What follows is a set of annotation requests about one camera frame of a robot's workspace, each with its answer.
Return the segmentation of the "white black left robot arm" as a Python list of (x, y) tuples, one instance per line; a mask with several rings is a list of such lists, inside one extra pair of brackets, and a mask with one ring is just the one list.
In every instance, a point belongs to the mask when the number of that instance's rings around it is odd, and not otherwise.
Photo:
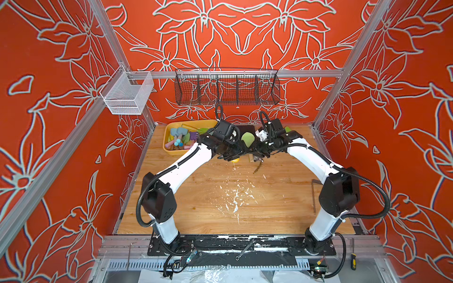
[(144, 228), (152, 226), (161, 243), (169, 247), (179, 235), (173, 214), (180, 186), (215, 156), (227, 161), (238, 159), (254, 140), (253, 134), (242, 133), (238, 126), (217, 117), (216, 125), (198, 134), (193, 146), (170, 167), (145, 175), (136, 205), (138, 224)]

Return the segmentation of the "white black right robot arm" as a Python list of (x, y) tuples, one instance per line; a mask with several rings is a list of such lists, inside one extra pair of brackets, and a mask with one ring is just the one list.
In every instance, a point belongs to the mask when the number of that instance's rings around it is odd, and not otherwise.
[[(288, 132), (279, 119), (271, 120), (263, 111), (258, 116), (262, 127), (256, 132), (260, 139), (256, 145), (256, 152), (265, 157), (288, 153), (310, 169), (323, 185), (319, 194), (320, 211), (304, 234), (304, 249), (309, 254), (317, 255), (323, 251), (337, 228), (347, 218), (379, 219), (387, 216), (390, 198), (380, 185), (359, 175), (354, 168), (345, 168), (325, 157), (301, 134), (294, 130)], [(351, 213), (361, 200), (360, 181), (373, 186), (381, 195), (384, 205), (380, 212)]]

